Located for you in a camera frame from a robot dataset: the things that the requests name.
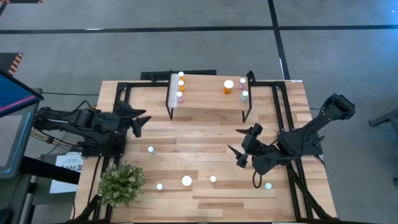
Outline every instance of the white paper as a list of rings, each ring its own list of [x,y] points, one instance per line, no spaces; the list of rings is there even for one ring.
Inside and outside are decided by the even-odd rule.
[[[78,153],[68,153],[64,156],[57,156],[57,161],[55,162],[55,165],[81,172],[81,168],[83,168],[83,159],[81,159],[81,156]],[[68,184],[57,180],[51,181],[50,194],[76,191],[77,184]]]

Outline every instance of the gray floor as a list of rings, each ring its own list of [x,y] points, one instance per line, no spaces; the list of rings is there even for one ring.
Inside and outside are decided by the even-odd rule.
[[[275,8],[280,26],[398,23],[393,0],[275,0]],[[0,17],[2,30],[271,24],[265,0],[45,0],[10,4]],[[357,106],[351,120],[321,131],[338,216],[396,223],[392,176],[398,170],[398,140],[389,125],[370,128],[368,119],[398,108],[398,30],[281,34],[291,79],[304,80],[312,107],[332,93]],[[154,70],[217,69],[225,75],[253,70],[259,79],[282,78],[273,31],[0,35],[0,51],[24,53],[16,78],[65,93],[97,93],[102,80],[137,80],[140,72]],[[97,100],[45,95],[42,105],[70,110],[82,99]],[[50,148],[33,139],[26,154],[37,157]],[[53,218],[45,220],[49,212]],[[34,223],[62,222],[69,214],[70,205],[41,207]]]

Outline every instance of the potted plant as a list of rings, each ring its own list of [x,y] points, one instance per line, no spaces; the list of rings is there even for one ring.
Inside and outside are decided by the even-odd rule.
[[[140,187],[144,184],[142,168],[126,162],[118,166],[112,164],[106,169],[99,182],[98,195],[101,197],[99,203],[110,204],[116,208],[138,202],[137,198],[142,194]]]

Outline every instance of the computer monitor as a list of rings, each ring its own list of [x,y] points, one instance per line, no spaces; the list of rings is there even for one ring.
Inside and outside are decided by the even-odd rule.
[[[0,70],[0,118],[43,100],[43,96]]]

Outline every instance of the wooden tabletop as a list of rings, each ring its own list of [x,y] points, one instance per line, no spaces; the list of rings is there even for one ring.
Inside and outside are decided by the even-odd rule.
[[[114,81],[103,82],[98,109],[112,111],[116,85]],[[295,127],[302,127],[312,118],[303,83],[286,81],[286,85]],[[242,150],[244,135],[235,129],[254,123],[264,128],[258,137],[260,141],[269,144],[276,138],[279,128],[271,88],[252,87],[253,109],[244,124],[240,111],[219,110],[175,110],[171,121],[164,106],[166,91],[166,87],[132,88],[129,103],[133,108],[147,110],[145,116],[152,119],[144,126],[141,138],[136,139],[131,130],[128,132],[121,162],[142,167],[147,183],[142,188],[141,202],[114,208],[111,222],[294,221],[286,168],[277,166],[263,176],[262,184],[269,182],[272,189],[255,189],[251,162],[245,169],[238,167],[235,155],[226,146]],[[279,100],[283,105],[282,94]],[[148,146],[154,147],[154,155],[147,152]],[[75,199],[76,214],[87,204],[96,160],[90,157],[84,161]],[[325,168],[313,156],[303,156],[302,160],[309,191],[326,212],[335,216]],[[193,179],[189,187],[181,183],[185,175]],[[214,184],[210,182],[212,175],[217,178]],[[156,190],[158,183],[164,185],[161,192]],[[305,217],[302,196],[297,191]]]
[[[239,89],[241,78],[246,80],[244,88]],[[248,91],[246,77],[222,75],[184,75],[183,102],[177,101],[178,75],[172,74],[169,90],[170,108],[210,109],[210,110],[238,110],[247,111],[249,100],[241,101],[242,92]],[[231,80],[234,87],[230,94],[224,94],[224,82]]]

